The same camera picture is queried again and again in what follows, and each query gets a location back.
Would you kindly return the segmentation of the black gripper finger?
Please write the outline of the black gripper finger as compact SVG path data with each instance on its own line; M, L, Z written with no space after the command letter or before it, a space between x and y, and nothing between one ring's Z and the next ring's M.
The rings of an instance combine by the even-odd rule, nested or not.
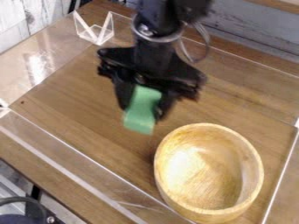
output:
M181 94L176 91L168 91L164 93L162 99L154 107L154 117L157 121L161 121L168 117L168 114L180 98Z
M115 83L117 100L119 107L126 110L130 106L131 98L135 92L135 84L118 80Z

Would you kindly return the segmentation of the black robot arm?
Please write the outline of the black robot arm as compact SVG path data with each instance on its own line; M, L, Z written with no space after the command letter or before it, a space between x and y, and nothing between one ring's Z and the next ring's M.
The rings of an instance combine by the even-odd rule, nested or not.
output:
M189 25L205 31L201 18L208 16L212 2L139 0L131 24L135 44L98 50L98 73L111 79L122 109L129 109L138 86L162 93L153 110L155 120L165 119L177 101L200 98L208 76L193 66L197 60L178 54L174 44L182 41Z

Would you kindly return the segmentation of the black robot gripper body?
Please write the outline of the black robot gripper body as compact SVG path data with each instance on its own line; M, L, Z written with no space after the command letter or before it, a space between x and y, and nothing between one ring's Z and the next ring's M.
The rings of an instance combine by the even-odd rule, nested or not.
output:
M173 44L138 40L130 47L106 47L98 50L99 73L117 81L157 89L176 91L181 98L197 101L206 84L205 73L188 64Z

